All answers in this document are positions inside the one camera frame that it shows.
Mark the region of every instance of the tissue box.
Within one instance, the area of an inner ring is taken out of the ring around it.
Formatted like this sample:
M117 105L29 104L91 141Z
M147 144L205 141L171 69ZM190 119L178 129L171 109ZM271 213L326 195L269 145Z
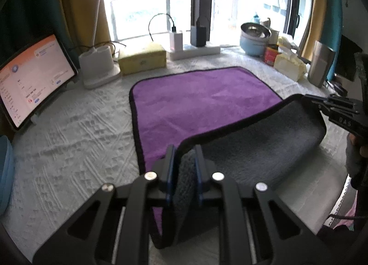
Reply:
M286 77L297 82L303 77L307 68L303 61L299 58L290 58L286 54L280 54L275 59L273 66L277 71L284 74Z
M123 75L166 67L166 51L156 43L144 48L125 48L119 50L118 63Z

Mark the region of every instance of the white charger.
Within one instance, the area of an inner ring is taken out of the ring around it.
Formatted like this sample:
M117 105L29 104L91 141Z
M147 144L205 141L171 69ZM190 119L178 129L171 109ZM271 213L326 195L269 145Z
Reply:
M183 32L171 32L170 35L170 50L174 52L183 51Z

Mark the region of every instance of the silver screw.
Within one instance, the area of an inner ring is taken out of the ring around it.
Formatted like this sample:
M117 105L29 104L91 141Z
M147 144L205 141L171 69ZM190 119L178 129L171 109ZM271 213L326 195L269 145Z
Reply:
M106 192L110 192L110 191L114 190L114 186L111 183L105 183L105 184L102 185L101 188L102 188L103 191L106 191Z
M212 179L214 179L215 181L222 181L224 180L225 176L222 172L214 172L212 174Z
M257 183L257 184L255 185L255 188L256 188L258 191L262 191L262 192L264 192L264 191L266 191L266 190L267 190L268 186L267 186L267 184L265 184L265 183L263 183L263 182L260 182L260 183Z
M148 181L152 181L157 178L157 173L154 171L149 171L144 174L144 178Z

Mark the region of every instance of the white lamp base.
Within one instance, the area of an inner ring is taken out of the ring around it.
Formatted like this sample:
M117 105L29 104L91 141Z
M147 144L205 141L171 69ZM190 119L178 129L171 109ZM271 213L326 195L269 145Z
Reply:
M109 46L103 46L79 56L82 80L85 88L99 87L120 77L120 67L114 64Z
M84 87L87 89L92 89L92 88L96 88L99 87L101 85L104 85L106 83L109 83L111 81L114 81L115 79L121 77L120 75L120 67L119 65L115 64L113 69L104 74L103 76L99 76L93 79L84 79L83 78L83 84Z

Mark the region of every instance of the red can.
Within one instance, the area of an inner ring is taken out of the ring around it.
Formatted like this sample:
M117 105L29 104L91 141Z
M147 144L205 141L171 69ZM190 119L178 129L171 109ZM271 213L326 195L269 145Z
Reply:
M269 66L273 66L278 54L279 54L279 46L269 45L266 48L266 52L264 53L264 62L267 63Z

